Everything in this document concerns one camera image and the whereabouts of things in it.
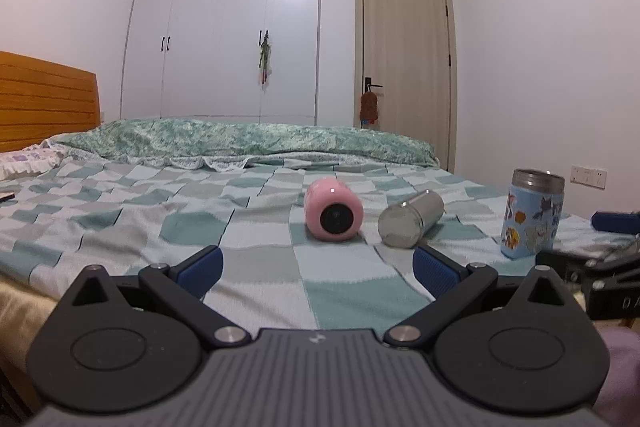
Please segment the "blue sticker steel cup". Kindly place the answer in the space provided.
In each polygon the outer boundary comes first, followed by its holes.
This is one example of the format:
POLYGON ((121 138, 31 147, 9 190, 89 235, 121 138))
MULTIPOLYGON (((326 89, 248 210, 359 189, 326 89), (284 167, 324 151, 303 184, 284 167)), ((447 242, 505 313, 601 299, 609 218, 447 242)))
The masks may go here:
POLYGON ((500 237, 500 251, 507 258, 551 251, 562 216, 564 188, 562 176, 549 171, 513 171, 500 237))

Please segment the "pink cup lying down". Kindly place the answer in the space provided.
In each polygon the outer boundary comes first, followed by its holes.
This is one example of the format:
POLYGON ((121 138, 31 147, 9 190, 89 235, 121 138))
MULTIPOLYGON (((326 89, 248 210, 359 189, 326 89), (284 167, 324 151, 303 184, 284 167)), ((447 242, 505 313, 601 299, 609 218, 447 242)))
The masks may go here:
POLYGON ((307 187, 304 217, 308 232, 319 241, 349 241, 360 231, 363 205, 345 183, 327 176, 307 187))

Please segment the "green checkered bed blanket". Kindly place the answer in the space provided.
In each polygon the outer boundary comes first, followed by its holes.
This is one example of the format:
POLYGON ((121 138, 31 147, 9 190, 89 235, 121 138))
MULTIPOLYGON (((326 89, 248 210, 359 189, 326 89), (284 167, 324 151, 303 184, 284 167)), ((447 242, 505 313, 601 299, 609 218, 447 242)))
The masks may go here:
POLYGON ((131 275, 207 245, 224 253, 224 275, 205 301, 250 331, 384 331, 430 299, 413 277, 410 251, 378 235, 380 213, 422 190, 445 204, 426 236, 438 251, 504 275, 532 266, 501 254, 506 194, 436 168, 285 159, 215 171, 69 157, 1 187, 12 194, 1 206, 1 335, 19 343, 87 265, 131 275), (345 243, 323 243, 305 227, 304 194, 325 176, 363 205, 362 227, 345 243))

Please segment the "white wardrobe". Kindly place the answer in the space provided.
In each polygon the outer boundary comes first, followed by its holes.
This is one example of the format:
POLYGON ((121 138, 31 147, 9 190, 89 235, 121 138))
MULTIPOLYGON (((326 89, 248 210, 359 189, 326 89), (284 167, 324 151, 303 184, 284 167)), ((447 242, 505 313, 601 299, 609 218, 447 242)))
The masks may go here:
POLYGON ((134 0, 120 113, 314 124, 320 0, 134 0), (259 45, 269 32, 267 86, 259 45))

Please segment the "beige wooden door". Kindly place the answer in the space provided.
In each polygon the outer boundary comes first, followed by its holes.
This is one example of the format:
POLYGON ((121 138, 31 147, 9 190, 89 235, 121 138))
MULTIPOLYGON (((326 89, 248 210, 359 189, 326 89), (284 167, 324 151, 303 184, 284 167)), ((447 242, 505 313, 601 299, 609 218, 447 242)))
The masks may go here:
POLYGON ((356 0, 354 125, 364 78, 382 89, 372 129, 430 143, 456 163, 458 71, 452 0, 356 0))

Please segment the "red plush hanging toy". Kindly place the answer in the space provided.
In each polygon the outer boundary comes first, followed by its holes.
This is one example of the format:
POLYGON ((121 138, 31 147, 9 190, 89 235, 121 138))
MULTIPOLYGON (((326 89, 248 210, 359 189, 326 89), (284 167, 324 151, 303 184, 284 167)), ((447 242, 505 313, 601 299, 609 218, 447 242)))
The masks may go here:
POLYGON ((363 128, 378 122, 378 96, 372 91, 360 96, 359 121, 363 128))

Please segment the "white floral pillow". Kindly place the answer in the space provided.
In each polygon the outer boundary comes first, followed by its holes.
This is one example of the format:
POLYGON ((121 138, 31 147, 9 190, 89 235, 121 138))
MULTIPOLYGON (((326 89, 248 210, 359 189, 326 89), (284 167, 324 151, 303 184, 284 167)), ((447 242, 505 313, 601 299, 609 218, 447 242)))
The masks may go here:
POLYGON ((64 148, 43 142, 23 150, 0 154, 0 180, 40 176, 58 167, 65 157, 64 148))

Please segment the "green hanging ornament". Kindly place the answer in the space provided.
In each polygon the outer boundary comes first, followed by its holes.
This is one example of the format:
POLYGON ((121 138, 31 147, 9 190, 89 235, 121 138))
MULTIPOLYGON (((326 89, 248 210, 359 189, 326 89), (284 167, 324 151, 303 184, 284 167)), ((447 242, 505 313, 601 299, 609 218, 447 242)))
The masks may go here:
POLYGON ((260 51, 258 68, 260 72, 260 85, 265 88, 267 86, 268 78, 270 75, 271 44, 268 31, 266 31, 265 35, 262 37, 259 49, 260 51))

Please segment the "green floral quilt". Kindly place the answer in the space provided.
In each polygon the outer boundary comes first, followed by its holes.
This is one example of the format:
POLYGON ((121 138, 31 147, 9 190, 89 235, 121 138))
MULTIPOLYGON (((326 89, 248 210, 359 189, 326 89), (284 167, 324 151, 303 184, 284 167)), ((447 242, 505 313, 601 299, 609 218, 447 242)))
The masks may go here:
POLYGON ((47 139, 65 155, 150 167, 242 169, 285 158, 438 167, 431 144, 352 127, 221 124, 197 119, 124 119, 47 139))

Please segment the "wooden headboard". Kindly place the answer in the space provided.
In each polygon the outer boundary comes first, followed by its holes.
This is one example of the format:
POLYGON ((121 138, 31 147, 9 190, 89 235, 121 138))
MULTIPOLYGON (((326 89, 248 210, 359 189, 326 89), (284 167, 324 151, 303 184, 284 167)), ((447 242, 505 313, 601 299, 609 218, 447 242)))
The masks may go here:
POLYGON ((101 124, 98 82, 92 72, 3 51, 0 82, 3 152, 101 124))

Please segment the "steel cup lying down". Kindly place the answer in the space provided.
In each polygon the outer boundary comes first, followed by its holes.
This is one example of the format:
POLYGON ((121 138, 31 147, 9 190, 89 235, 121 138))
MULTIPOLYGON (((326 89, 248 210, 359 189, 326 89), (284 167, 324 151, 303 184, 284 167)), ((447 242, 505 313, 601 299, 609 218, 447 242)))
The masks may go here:
POLYGON ((422 191, 389 205, 378 217, 378 235, 388 247, 413 248, 444 212, 444 201, 437 193, 422 191))

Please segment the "white wall socket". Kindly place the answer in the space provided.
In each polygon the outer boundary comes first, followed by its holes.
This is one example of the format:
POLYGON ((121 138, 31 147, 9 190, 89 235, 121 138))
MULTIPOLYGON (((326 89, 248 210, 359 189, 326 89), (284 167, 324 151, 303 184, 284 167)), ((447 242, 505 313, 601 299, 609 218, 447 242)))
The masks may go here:
POLYGON ((608 172, 605 169, 573 166, 570 168, 570 182, 604 190, 608 172))

